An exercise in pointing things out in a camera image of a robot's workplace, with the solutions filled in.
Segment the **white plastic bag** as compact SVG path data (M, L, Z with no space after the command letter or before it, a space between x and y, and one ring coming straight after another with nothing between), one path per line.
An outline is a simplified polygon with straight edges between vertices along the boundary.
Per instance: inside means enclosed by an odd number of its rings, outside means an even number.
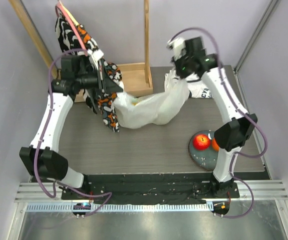
M117 94L113 101L120 126L138 129L147 124L165 125L181 110L190 91L186 79L172 69L165 74L164 92L134 97L126 92Z

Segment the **fake red apple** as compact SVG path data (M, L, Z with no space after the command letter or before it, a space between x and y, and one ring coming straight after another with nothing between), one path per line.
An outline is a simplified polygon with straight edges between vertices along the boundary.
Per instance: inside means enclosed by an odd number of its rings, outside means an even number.
M205 134L198 134L193 138L192 144L196 150L204 151L211 145L211 140Z

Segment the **fake orange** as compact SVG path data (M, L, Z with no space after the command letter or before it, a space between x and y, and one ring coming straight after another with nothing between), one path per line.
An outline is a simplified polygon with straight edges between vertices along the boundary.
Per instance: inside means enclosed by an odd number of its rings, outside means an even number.
M213 138L213 139L211 140L211 146L212 146L212 149L213 149L214 151L216 151L216 152L219 151L219 145L217 144L215 138Z

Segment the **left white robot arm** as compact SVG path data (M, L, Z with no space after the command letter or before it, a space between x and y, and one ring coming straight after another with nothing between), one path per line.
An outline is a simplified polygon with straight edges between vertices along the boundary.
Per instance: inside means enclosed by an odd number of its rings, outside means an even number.
M121 73L115 64L104 59L91 62L84 55L66 55L61 59L61 77L51 81L47 107L40 127L29 147L22 147L20 158L28 173L37 179L55 180L73 187L78 199L90 193L86 176L69 167L59 154L59 141L66 117L77 94L83 91L88 103L100 110L106 125L118 130L111 101L123 91Z

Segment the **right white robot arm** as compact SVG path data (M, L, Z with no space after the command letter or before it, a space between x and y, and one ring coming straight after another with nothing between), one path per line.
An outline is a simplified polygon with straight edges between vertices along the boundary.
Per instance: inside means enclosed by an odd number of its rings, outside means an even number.
M198 75L210 89L220 111L223 125L214 132L219 153L210 178L209 191L217 198L225 196L233 187L235 158L252 134L257 116L250 114L240 103L227 80L219 54L207 54L201 37L173 37L168 47L173 51L172 62L177 75L182 79L191 74Z

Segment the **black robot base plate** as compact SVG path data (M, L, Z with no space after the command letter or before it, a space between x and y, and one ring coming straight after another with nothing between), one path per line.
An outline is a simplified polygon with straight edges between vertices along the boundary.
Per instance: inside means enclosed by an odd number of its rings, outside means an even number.
M59 192L63 200L88 199L97 204L111 193L108 203L114 205L191 204L240 197L236 183L216 190L211 180L211 173L90 174L78 193L63 186Z

